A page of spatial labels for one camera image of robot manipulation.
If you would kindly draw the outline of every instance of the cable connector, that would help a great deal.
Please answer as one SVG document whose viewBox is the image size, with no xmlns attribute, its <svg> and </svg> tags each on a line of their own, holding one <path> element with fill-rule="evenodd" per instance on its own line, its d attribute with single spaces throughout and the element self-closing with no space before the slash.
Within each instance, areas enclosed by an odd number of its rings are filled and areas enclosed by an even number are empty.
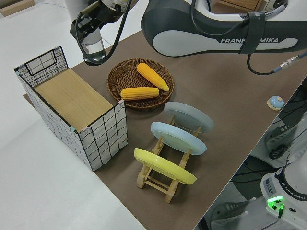
<svg viewBox="0 0 307 230">
<path fill-rule="evenodd" d="M 283 63 L 280 65 L 280 67 L 281 67 L 282 69 L 286 69 L 286 68 L 290 67 L 291 65 L 293 65 L 294 63 L 298 62 L 299 60 L 300 60 L 299 55 L 294 56 L 294 57 L 292 57 L 292 58 L 286 60 L 285 62 L 283 62 Z"/>
<path fill-rule="evenodd" d="M 278 218 L 281 218 L 283 215 L 283 204 L 280 204 L 279 210 L 278 210 Z"/>
<path fill-rule="evenodd" d="M 307 56 L 307 52 L 302 53 L 301 55 L 294 56 L 285 62 L 283 62 L 279 67 L 275 68 L 273 71 L 276 73 L 282 69 L 289 68 L 294 63 L 297 63 L 301 58 Z"/>
</svg>

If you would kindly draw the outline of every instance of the wire mesh basket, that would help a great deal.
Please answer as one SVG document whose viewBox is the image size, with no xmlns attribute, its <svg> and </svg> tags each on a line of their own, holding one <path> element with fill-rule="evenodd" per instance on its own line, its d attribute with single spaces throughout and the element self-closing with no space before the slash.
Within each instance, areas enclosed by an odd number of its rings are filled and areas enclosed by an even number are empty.
<svg viewBox="0 0 307 230">
<path fill-rule="evenodd" d="M 128 143 L 125 103 L 114 105 L 87 124 L 81 132 L 77 132 L 36 90 L 37 85 L 44 84 L 66 69 L 68 65 L 59 46 L 14 70 L 33 106 L 50 130 L 75 152 L 85 165 L 95 171 Z"/>
</svg>

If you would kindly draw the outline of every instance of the table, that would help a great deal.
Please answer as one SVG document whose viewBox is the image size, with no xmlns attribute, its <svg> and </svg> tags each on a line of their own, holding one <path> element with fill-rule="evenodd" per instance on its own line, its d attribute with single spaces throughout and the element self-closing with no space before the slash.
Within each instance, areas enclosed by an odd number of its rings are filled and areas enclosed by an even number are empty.
<svg viewBox="0 0 307 230">
<path fill-rule="evenodd" d="M 251 64 L 258 71 L 268 71 L 299 53 L 254 54 Z M 146 229 L 193 229 L 278 115 L 267 106 L 267 100 L 279 95 L 287 102 L 307 74 L 306 62 L 258 76 L 248 70 L 246 55 L 165 57 L 138 32 L 121 41 L 105 64 L 90 67 L 81 63 L 72 69 L 114 104 L 107 76 L 116 64 L 131 58 L 152 59 L 169 69 L 175 81 L 170 100 L 200 109 L 212 118 L 215 128 L 199 135 L 208 149 L 201 156 L 191 156 L 187 163 L 196 182 L 180 184 L 170 204 L 156 189 L 137 187 L 142 165 L 133 157 L 134 148 L 150 151 L 154 147 L 151 122 L 168 122 L 163 107 L 147 111 L 127 108 L 128 146 L 95 173 Z M 166 146 L 161 156 L 173 162 L 181 157 Z"/>
</svg>

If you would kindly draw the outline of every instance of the corn cob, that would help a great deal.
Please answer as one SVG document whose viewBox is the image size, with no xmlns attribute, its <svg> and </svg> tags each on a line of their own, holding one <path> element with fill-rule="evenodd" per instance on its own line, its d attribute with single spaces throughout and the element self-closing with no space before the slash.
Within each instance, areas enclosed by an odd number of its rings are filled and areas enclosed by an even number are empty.
<svg viewBox="0 0 307 230">
<path fill-rule="evenodd" d="M 155 87 L 167 92 L 169 91 L 169 87 L 167 86 L 165 80 L 146 63 L 140 63 L 136 70 Z"/>
<path fill-rule="evenodd" d="M 125 88 L 121 90 L 120 96 L 126 101 L 154 98 L 159 96 L 159 89 L 155 87 Z"/>
</svg>

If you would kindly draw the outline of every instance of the round woven basket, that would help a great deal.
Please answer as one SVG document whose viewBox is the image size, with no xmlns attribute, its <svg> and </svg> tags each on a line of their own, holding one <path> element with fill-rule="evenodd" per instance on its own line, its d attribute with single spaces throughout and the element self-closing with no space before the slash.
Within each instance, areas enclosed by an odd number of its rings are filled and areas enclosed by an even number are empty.
<svg viewBox="0 0 307 230">
<path fill-rule="evenodd" d="M 136 58 L 117 64 L 109 73 L 107 78 L 107 88 L 109 89 L 111 95 L 116 100 L 120 101 L 120 92 L 124 88 L 155 87 L 136 70 L 138 64 L 141 62 L 150 66 L 166 81 L 169 91 L 166 92 L 159 89 L 160 94 L 157 98 L 126 101 L 126 106 L 135 109 L 150 109 L 165 103 L 170 98 L 174 90 L 174 79 L 172 74 L 158 62 Z"/>
</svg>

